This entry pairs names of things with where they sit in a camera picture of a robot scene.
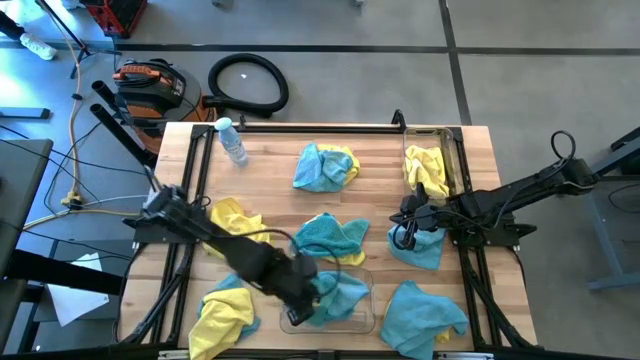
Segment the narrow clear plastic basket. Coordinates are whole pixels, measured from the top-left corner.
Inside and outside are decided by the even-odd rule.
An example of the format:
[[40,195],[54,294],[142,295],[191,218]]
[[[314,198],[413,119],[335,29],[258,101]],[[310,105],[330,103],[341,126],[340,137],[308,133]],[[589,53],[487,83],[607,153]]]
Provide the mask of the narrow clear plastic basket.
[[[405,149],[411,145],[422,148],[439,147],[442,151],[446,169],[446,183],[449,187],[449,196],[455,195],[462,187],[458,173],[458,154],[453,133],[446,128],[408,128],[403,135],[402,142],[402,173],[404,193],[410,195],[412,190],[405,180],[404,159]],[[445,201],[446,198],[430,197],[430,202]]]

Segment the silver metal bracket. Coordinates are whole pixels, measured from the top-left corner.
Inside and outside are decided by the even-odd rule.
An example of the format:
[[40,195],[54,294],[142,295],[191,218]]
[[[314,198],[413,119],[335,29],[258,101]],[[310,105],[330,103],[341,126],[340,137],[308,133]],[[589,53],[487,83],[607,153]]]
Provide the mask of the silver metal bracket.
[[165,350],[158,353],[157,360],[214,360],[214,355],[192,356],[187,350]]
[[495,360],[493,354],[479,352],[439,352],[435,360]]

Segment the dark grey side table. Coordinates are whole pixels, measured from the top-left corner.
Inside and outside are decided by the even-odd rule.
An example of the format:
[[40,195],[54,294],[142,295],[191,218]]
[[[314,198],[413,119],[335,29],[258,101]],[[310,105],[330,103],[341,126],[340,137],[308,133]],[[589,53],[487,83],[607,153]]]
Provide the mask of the dark grey side table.
[[49,139],[0,140],[0,355],[26,288],[8,278],[8,267],[52,147]]

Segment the white paper sheet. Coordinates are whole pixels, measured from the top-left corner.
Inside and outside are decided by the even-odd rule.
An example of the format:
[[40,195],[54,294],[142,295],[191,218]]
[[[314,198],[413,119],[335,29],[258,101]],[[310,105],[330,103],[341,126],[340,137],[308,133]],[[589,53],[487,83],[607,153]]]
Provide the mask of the white paper sheet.
[[109,296],[60,285],[47,285],[61,327],[109,303]]

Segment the black vacuum wand tube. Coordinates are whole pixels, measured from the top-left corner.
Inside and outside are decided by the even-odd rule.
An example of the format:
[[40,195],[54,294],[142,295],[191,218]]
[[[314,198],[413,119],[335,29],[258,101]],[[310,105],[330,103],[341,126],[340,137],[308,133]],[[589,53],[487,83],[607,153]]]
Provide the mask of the black vacuum wand tube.
[[140,147],[102,105],[92,104],[89,110],[142,166],[155,166],[155,158]]
[[91,88],[114,111],[114,117],[120,120],[121,125],[132,125],[129,116],[118,106],[115,94],[102,80],[94,81]]

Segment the red tool crate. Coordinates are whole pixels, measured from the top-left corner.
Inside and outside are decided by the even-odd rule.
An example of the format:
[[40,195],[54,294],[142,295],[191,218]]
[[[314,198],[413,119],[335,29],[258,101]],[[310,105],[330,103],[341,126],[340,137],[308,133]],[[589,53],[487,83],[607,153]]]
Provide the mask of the red tool crate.
[[107,37],[128,39],[147,7],[147,0],[80,0]]

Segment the teal microfiber towel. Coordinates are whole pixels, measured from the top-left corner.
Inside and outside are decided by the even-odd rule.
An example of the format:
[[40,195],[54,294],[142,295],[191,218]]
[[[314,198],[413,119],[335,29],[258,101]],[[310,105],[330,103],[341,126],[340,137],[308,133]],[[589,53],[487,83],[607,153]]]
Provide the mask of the teal microfiber towel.
[[327,253],[359,253],[363,251],[362,242],[368,229],[368,220],[358,218],[341,224],[333,215],[323,213],[304,223],[296,232],[295,247],[315,258]]

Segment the black side table beam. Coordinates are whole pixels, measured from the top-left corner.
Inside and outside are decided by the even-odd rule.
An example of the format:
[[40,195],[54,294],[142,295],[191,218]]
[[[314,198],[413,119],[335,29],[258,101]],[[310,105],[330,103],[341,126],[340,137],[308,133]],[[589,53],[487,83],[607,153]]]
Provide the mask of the black side table beam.
[[107,295],[118,295],[123,283],[122,276],[22,250],[13,251],[0,270],[0,277],[37,281]]

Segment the grey metal floor bar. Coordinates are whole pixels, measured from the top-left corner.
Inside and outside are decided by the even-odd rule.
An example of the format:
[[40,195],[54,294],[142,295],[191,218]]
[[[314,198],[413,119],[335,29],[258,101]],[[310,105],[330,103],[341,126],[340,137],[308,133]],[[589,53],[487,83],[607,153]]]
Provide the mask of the grey metal floor bar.
[[48,119],[50,115],[47,108],[0,107],[0,118]]

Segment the grey-blue desk frame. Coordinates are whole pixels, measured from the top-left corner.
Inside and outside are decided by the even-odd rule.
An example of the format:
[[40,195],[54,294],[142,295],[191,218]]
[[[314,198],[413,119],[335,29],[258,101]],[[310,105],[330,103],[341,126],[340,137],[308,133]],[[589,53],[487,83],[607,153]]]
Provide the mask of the grey-blue desk frame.
[[626,245],[640,245],[640,126],[614,141],[589,168],[598,183],[586,204],[610,274],[589,281],[588,289],[640,286],[640,270],[626,271],[621,255]]

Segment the wide clear plastic basket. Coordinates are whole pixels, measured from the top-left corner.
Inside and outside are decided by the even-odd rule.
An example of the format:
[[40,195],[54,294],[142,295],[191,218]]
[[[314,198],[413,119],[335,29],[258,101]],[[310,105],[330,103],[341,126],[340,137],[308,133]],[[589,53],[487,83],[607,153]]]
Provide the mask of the wide clear plastic basket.
[[327,323],[323,326],[313,326],[307,323],[294,327],[289,323],[286,316],[286,306],[282,306],[280,311],[280,328],[287,334],[311,334],[311,333],[347,333],[347,334],[367,334],[371,332],[376,323],[376,316],[373,306],[373,288],[374,282],[371,273],[363,268],[345,266],[341,269],[325,268],[322,271],[337,271],[347,273],[355,278],[365,282],[370,293],[359,301],[353,314],[343,321],[335,321]]

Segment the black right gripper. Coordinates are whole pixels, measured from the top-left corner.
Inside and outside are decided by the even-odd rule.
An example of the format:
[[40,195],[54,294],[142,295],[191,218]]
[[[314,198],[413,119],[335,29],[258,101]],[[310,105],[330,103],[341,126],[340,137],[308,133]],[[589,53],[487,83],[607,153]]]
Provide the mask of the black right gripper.
[[405,228],[402,223],[392,230],[392,244],[398,250],[413,249],[416,244],[415,233],[418,230],[435,231],[448,227],[448,216],[444,213],[448,209],[445,201],[431,202],[419,206],[413,213],[412,221],[406,228],[406,244],[404,240]]

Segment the clear plastic water bottle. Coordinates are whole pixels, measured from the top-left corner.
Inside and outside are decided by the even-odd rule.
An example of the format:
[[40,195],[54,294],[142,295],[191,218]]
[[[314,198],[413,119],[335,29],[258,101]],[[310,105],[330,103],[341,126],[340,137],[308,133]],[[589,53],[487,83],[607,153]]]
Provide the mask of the clear plastic water bottle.
[[245,167],[248,164],[248,155],[232,120],[228,117],[219,118],[214,122],[214,128],[230,160],[238,167]]

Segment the orange and black shop vacuum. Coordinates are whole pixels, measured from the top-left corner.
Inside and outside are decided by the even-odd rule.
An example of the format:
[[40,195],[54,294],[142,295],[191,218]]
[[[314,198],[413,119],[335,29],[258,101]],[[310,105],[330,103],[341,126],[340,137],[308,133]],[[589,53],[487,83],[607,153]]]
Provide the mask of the orange and black shop vacuum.
[[115,105],[145,150],[159,153],[170,122],[212,122],[199,80],[163,59],[129,60],[112,75]]

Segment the person's white shoe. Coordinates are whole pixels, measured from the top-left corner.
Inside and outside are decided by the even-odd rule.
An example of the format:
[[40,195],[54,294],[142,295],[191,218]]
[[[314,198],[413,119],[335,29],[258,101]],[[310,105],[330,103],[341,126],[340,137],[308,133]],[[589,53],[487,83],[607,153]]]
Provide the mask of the person's white shoe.
[[20,36],[19,41],[25,48],[45,61],[53,60],[57,54],[57,50],[55,48],[43,42],[31,33],[23,33]]

